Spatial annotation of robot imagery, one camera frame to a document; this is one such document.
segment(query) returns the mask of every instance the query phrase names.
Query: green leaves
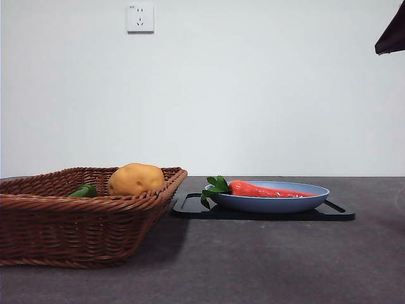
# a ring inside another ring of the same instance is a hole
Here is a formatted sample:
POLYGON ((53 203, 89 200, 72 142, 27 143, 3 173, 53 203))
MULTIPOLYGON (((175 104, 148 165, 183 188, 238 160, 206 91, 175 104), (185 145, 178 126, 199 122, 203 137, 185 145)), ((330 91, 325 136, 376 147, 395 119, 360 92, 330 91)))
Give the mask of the green leaves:
POLYGON ((226 180, 223 178, 223 176, 218 175, 215 179, 215 177, 208 177, 207 181, 211 186, 208 187, 207 190, 202 190, 201 192, 201 204, 206 207, 207 209, 211 209, 209 207, 209 203, 207 201, 207 198, 212 198, 214 195, 218 193, 222 194, 229 194, 230 190, 228 187, 228 183, 226 180))
POLYGON ((97 189, 93 185, 84 184, 81 185, 75 192, 68 195, 68 197, 71 196, 76 198, 94 198, 97 196, 97 189))

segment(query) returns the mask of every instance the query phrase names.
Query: blue plate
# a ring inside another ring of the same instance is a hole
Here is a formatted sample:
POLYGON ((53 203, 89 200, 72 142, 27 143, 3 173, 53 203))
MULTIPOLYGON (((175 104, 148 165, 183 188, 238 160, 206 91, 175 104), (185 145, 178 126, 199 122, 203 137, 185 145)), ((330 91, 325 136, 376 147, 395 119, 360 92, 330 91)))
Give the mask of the blue plate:
POLYGON ((303 198, 257 198, 231 194, 216 194, 211 199, 220 206, 243 212, 294 213, 316 208, 326 200, 330 193, 326 188, 308 184, 299 184, 296 182, 248 182, 261 187, 313 193, 316 194, 316 196, 303 198))

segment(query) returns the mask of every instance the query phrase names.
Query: green pepper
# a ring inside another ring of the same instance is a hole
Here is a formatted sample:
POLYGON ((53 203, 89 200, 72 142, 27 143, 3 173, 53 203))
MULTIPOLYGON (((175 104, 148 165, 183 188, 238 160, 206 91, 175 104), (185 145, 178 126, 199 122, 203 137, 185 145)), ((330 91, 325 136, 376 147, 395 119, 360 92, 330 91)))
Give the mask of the green pepper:
POLYGON ((76 198, 93 198, 97 196, 97 189, 93 185, 84 184, 81 185, 75 192, 68 195, 68 197, 76 198))

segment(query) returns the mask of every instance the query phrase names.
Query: basket rim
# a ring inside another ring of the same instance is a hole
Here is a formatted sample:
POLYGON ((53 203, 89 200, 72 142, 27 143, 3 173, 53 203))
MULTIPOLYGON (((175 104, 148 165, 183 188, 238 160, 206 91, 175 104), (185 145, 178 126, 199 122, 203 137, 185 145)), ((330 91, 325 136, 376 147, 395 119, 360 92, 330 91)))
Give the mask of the basket rim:
MULTIPOLYGON (((27 177, 20 177, 12 180, 1 181, 2 184, 21 182, 29 179, 40 179, 54 174, 65 173, 73 170, 116 170, 119 167, 72 167, 63 170, 49 172, 27 177)), ((138 196, 96 196, 94 198, 78 198, 67 196, 40 196, 33 194, 8 194, 0 193, 0 206, 7 209, 20 210, 48 210, 48 211, 129 211, 129 210, 147 210, 162 200, 166 200, 175 191, 181 182, 186 178, 187 171, 180 167, 162 167, 162 170, 176 170, 175 174, 155 191, 148 191, 138 196)))

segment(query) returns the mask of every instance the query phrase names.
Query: carrot leaves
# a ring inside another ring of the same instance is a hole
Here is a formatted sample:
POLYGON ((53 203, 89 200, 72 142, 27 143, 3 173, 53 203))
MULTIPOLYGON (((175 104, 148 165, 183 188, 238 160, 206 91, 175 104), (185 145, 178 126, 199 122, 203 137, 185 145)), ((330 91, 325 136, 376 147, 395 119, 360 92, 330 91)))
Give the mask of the carrot leaves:
POLYGON ((229 194, 230 190, 228 183, 221 175, 218 175, 216 179, 215 177, 210 176, 207 178, 207 181, 209 182, 210 186, 207 188, 207 190, 202 190, 201 204, 207 209, 211 209, 207 198, 212 198, 217 194, 229 194))

